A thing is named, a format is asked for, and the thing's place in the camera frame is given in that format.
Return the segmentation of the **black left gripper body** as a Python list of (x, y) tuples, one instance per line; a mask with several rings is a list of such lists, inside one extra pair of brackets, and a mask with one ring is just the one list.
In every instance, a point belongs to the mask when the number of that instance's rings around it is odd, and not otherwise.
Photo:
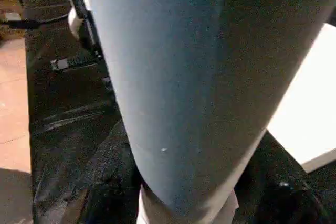
[(89, 51), (95, 58), (102, 59), (103, 53), (100, 39), (93, 20), (89, 0), (71, 0), (72, 10), (75, 17), (71, 23), (71, 31), (78, 38), (84, 49)]

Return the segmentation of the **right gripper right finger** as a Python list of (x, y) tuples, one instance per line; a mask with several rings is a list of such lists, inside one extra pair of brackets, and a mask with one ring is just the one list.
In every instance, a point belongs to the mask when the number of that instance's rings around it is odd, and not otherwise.
[(266, 132), (235, 186), (233, 223), (335, 223), (335, 190), (320, 189)]

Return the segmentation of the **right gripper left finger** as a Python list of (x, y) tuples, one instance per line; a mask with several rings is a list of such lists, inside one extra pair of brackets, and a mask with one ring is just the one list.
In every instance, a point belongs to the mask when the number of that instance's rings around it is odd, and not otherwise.
[(135, 223), (141, 177), (123, 122), (112, 128), (81, 175), (87, 191), (82, 223)]

